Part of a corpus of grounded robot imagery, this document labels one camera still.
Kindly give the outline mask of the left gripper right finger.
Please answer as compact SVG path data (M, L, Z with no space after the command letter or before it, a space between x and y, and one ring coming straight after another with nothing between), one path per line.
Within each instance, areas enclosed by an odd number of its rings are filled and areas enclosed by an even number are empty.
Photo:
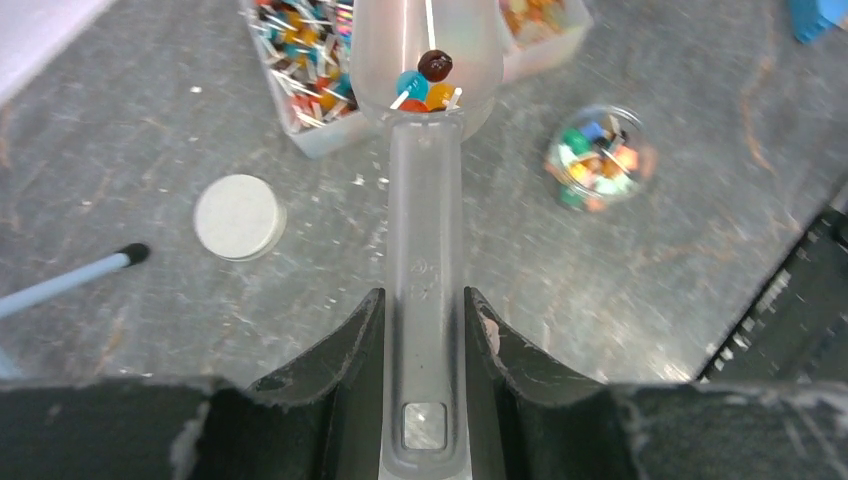
M612 390L507 325L478 289L464 301L474 478L635 478Z

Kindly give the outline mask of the clear plastic scoop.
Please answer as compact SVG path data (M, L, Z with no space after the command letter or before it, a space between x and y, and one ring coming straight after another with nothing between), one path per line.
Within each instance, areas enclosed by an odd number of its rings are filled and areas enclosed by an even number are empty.
M389 141L383 479L471 471L461 145L489 117L503 77L500 23L494 1L354 5L352 88ZM397 80L433 49L452 58L458 97L442 112L405 112Z

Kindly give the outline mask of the clear compartment candy box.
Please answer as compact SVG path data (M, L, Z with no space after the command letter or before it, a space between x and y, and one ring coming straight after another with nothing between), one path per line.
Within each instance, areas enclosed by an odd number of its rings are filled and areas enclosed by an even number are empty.
M308 157L370 134L345 65L350 1L242 1L284 133ZM582 1L501 1L506 83L553 69L577 52L593 18Z

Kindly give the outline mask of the silver round jar lid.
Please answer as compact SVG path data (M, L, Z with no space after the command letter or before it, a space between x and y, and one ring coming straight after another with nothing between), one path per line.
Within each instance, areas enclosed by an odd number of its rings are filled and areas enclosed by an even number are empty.
M199 195L192 214L201 245L218 258L245 262L270 252L282 237L286 207L265 180L247 174L223 176Z

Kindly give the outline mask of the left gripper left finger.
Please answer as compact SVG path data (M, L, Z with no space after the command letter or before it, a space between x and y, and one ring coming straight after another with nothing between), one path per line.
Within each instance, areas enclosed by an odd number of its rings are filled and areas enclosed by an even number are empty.
M384 307L372 289L339 328L249 387L215 379L184 478L330 477L350 389L382 352Z

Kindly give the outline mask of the small clear glass jar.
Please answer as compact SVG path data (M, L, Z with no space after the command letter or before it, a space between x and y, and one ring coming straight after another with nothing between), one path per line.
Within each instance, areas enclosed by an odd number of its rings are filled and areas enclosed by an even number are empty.
M649 130L631 109L588 105L551 137L543 172L560 206L597 213L645 190L658 166Z

